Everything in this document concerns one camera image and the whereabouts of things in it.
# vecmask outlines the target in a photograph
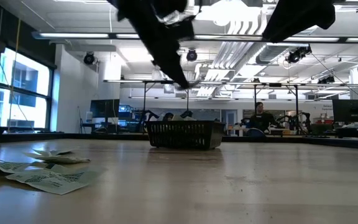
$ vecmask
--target window frame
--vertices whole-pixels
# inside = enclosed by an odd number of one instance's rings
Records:
[[[34,60],[34,58],[32,58],[32,57],[28,57],[26,54],[22,54],[20,52],[18,52],[18,54],[21,54],[24,57],[27,57],[28,59],[31,59],[37,63],[40,63],[43,66],[46,66],[49,70],[48,95],[43,95],[43,94],[40,94],[40,93],[37,93],[34,91],[30,91],[30,90],[26,90],[24,88],[18,88],[18,87],[13,87],[13,91],[16,93],[22,93],[25,95],[35,96],[35,97],[45,99],[46,104],[47,104],[45,127],[44,128],[34,128],[34,131],[50,131],[50,114],[51,114],[51,109],[52,109],[52,88],[53,88],[52,84],[53,84],[53,77],[54,77],[54,69],[38,60]],[[11,87],[7,84],[0,83],[0,89],[11,90]],[[28,127],[28,128],[11,127],[11,130],[12,131],[32,131],[33,129],[31,127]]]

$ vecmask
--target wire basket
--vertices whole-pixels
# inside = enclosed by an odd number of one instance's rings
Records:
[[[224,123],[216,121],[150,121],[146,124],[154,147],[214,149],[221,145],[224,131]]]

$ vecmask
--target man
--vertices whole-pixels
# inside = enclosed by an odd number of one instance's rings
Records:
[[[251,117],[249,123],[251,128],[257,128],[264,132],[271,124],[275,124],[275,119],[272,114],[264,112],[264,104],[258,102],[256,103],[256,114]]]

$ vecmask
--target ceiling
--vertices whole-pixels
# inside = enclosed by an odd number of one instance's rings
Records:
[[[0,0],[0,4],[23,21],[42,32],[134,32],[127,21],[116,20],[117,11],[108,4],[84,4],[82,2],[56,2],[54,0]],[[217,26],[212,21],[194,21],[197,34],[225,34],[229,26]],[[358,35],[358,13],[338,12],[336,22],[328,29],[317,28],[312,35]],[[73,45],[115,45],[118,52],[122,53],[126,65],[123,66],[124,75],[136,75],[151,73],[153,65],[148,61],[147,52],[138,40],[73,40]],[[219,52],[221,42],[182,42],[181,50],[184,54],[188,49],[196,49],[198,60],[214,60]],[[358,62],[358,45],[354,44],[311,44],[313,53],[325,67],[334,68],[336,75],[344,81],[349,76],[349,67]],[[125,51],[138,50],[145,52],[142,60],[132,60],[124,55]],[[84,52],[74,52],[78,58],[84,56]],[[97,52],[96,56],[108,58],[110,52]],[[187,62],[182,57],[184,70],[194,71],[195,62]],[[309,56],[299,64],[288,69],[283,64],[283,59],[278,60],[278,65],[268,66],[261,79],[285,81],[288,76],[304,80],[310,76],[326,70],[316,58]]]

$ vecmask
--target wooden table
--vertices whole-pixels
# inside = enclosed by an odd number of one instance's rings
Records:
[[[358,223],[358,150],[223,143],[213,151],[146,141],[62,139],[0,144],[0,159],[73,148],[108,169],[59,196],[0,175],[0,223]]]

